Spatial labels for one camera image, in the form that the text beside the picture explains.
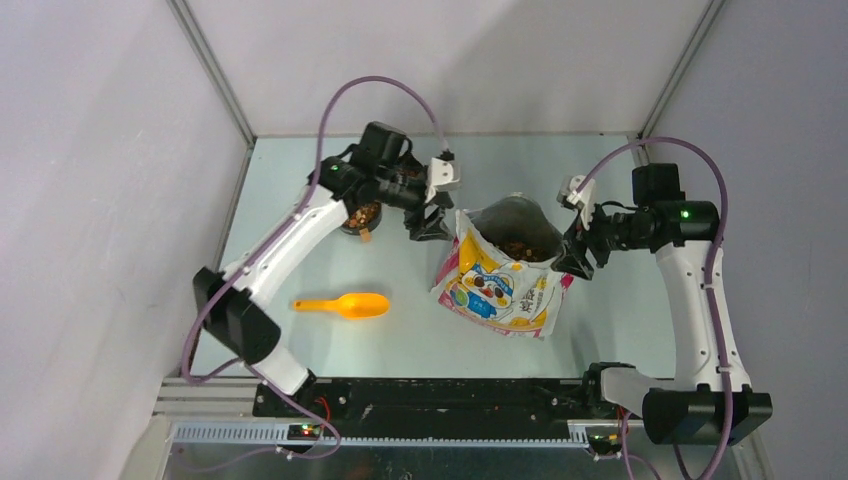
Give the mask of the pet food bag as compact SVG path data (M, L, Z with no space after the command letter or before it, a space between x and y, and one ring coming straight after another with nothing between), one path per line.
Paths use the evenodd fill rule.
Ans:
M501 335L546 337L574 281L551 269L562 253L561 239L540 205L521 193L485 208L459 210L455 238L431 294L446 309ZM497 249L513 240L545 247L552 257L520 262Z

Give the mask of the orange plastic scoop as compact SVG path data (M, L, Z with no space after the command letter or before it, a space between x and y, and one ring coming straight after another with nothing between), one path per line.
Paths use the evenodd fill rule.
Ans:
M348 320L363 320L386 314L391 302L382 294L353 292L331 300L296 300L292 307L297 312L328 312Z

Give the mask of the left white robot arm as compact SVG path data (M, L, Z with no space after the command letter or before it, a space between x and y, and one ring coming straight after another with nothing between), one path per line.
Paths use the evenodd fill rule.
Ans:
M315 376L265 311L278 289L324 238L369 204L402 210L413 241L449 240L444 216L459 183L449 146L423 164L405 133L369 123L360 140L340 154L319 156L293 210L239 260L222 271L203 267L195 274L193 331L206 331L275 387L278 404L290 415L308 414L316 403Z

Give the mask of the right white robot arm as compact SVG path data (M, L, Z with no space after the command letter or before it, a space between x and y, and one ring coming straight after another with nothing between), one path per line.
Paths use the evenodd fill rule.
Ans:
M771 417L773 406L769 394L752 389L735 346L722 254L710 251L719 211L709 201L687 199L674 164L635 168L632 188L634 207L607 214L594 199L594 181L563 181L557 200L577 216L553 268L590 280L614 251L650 251L668 296L675 372L657 379L630 364L593 363L584 376L583 408L596 418L628 410L657 445L735 445Z

